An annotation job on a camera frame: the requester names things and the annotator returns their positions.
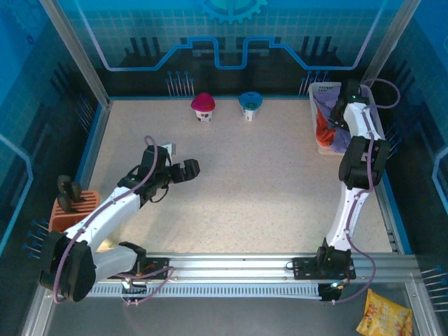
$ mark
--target white plastic basket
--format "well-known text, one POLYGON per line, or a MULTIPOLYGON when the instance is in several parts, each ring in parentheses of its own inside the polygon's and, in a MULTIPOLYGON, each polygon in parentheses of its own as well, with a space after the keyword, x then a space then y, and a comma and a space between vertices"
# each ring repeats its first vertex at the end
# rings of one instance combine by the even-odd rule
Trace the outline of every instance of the white plastic basket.
MULTIPOLYGON (((337 82, 322 82, 322 83, 312 83, 309 86, 309 102, 311 103, 311 117, 313 120, 313 127, 314 127, 314 139, 316 140, 316 144, 317 144, 317 151, 322 154, 322 155, 339 155, 339 156, 343 156, 343 153, 336 153, 334 152, 330 147, 325 147, 322 146, 316 138, 316 128, 317 128, 317 105, 316 103, 314 103, 314 93, 316 92, 323 92, 326 91, 328 89, 337 87, 337 86, 341 86, 341 83, 337 83, 337 82)), ((375 99, 373 98, 373 94, 372 91, 370 91, 370 88, 366 85, 361 85, 361 87, 363 89, 367 89, 368 91, 368 95, 369 95, 369 102, 371 104, 375 104, 375 99)), ((378 112, 377 110, 372 112, 372 116, 374 118, 375 124, 377 126, 377 132, 378 134, 384 138, 384 133, 383 133, 383 127, 381 126, 381 121, 379 120, 379 116, 378 116, 378 112)))

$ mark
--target glass wall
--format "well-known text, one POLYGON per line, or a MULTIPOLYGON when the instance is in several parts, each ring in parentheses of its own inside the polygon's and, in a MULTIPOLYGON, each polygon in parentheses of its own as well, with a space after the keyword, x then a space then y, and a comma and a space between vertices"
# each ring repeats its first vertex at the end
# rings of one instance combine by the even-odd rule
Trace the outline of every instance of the glass wall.
POLYGON ((97 102, 37 0, 0 0, 0 41, 0 335, 19 335, 57 176, 75 177, 97 102))
POLYGON ((112 96, 297 96, 361 79, 401 3, 60 0, 112 96))
MULTIPOLYGON (((395 147, 386 166, 393 194, 422 270, 441 264, 443 272, 448 270, 446 18, 446 1, 422 1, 381 74, 396 83, 402 95, 397 108, 381 115, 395 147)), ((395 99, 390 91, 373 88, 377 101, 395 99)), ((448 326, 448 315, 440 312, 440 317, 448 326)))

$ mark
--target beige floor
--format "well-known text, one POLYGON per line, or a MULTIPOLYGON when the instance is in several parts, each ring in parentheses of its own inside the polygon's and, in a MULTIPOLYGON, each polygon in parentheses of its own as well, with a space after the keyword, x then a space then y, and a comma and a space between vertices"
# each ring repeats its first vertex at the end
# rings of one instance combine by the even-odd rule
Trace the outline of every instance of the beige floor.
MULTIPOLYGON (((290 253, 315 252, 329 231, 341 158, 318 154, 309 101, 266 99, 248 122, 236 99, 217 100, 208 125, 190 101, 115 101, 90 189, 109 196, 140 163, 146 134, 174 142, 174 162, 195 158, 201 173, 144 206, 114 239, 152 252, 290 253)), ((391 251, 374 195, 353 241, 368 252, 391 251)))

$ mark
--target purple cloth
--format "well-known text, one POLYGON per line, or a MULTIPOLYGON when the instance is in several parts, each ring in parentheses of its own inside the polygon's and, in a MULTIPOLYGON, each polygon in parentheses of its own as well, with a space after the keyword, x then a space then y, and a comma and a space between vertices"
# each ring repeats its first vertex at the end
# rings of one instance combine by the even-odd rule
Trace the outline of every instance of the purple cloth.
MULTIPOLYGON (((314 102, 319 107, 319 110, 321 110, 323 118, 327 121, 330 118, 331 110, 336 105, 340 91, 341 87, 336 86, 324 92, 316 92, 314 94, 314 102)), ((368 89, 363 87, 361 94, 363 97, 369 97, 368 89)), ((375 107, 370 108, 370 115, 372 115, 372 112, 376 110, 377 109, 375 107)), ((345 153, 351 140, 350 132, 340 127, 335 127, 331 122, 328 123, 328 128, 336 131, 333 142, 330 144, 330 148, 336 153, 345 153)))

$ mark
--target yellow chip bag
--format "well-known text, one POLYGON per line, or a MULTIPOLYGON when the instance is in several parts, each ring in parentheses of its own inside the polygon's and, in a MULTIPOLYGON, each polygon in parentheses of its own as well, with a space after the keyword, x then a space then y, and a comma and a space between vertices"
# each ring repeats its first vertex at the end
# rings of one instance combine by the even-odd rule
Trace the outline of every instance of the yellow chip bag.
POLYGON ((365 336, 412 336, 412 309, 402 307, 369 289, 364 318, 356 331, 365 336))

